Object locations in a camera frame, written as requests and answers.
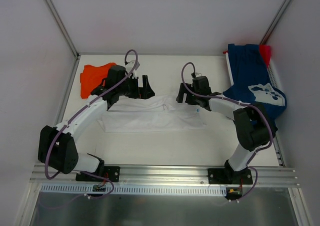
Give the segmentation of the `white t shirt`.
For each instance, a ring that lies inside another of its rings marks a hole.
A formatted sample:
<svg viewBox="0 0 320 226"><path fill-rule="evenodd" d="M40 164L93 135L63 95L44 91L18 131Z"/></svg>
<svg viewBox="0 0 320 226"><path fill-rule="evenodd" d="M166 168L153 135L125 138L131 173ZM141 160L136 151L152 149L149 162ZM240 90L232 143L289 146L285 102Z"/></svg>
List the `white t shirt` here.
<svg viewBox="0 0 320 226"><path fill-rule="evenodd" d="M180 104L173 96L119 99L97 120L105 133L201 130L206 127L197 106Z"/></svg>

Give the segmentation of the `orange t shirt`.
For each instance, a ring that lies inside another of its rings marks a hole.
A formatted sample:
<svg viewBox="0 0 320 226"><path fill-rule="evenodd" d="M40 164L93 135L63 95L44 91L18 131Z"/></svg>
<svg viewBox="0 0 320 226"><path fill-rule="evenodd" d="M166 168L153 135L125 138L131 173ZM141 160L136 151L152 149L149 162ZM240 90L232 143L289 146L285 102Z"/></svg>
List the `orange t shirt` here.
<svg viewBox="0 0 320 226"><path fill-rule="evenodd" d="M91 91L96 88L103 78L106 78L108 71L112 66L116 66L114 62L107 63L102 66L85 65L83 72L80 73L80 97L87 99Z"/></svg>

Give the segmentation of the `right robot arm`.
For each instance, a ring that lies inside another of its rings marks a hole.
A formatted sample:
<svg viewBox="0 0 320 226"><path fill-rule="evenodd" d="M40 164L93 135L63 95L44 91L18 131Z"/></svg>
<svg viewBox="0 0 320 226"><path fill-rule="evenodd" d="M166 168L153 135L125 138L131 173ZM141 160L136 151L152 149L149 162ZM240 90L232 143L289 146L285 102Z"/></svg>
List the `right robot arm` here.
<svg viewBox="0 0 320 226"><path fill-rule="evenodd" d="M176 101L182 103L184 97L189 105L220 113L233 121L238 146L224 164L223 176L228 183L240 180L256 153L273 144L278 129L262 103L243 103L213 93L206 76L193 78L191 84L181 82Z"/></svg>

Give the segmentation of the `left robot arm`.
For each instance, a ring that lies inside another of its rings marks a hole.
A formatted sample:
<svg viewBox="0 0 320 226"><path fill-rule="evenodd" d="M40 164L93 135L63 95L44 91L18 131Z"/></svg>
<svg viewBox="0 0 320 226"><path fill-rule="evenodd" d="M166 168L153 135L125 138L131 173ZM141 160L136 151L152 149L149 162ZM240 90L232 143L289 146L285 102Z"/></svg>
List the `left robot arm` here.
<svg viewBox="0 0 320 226"><path fill-rule="evenodd" d="M73 171L87 172L92 180L101 180L105 174L104 160L89 153L79 153L77 140L85 129L109 110L121 96L149 99L154 95L147 75L142 76L140 87L135 68L127 71L124 66L112 66L107 76L91 91L85 105L70 119L54 127L47 125L41 130L37 158L45 165L46 177L51 178L51 167L63 174Z"/></svg>

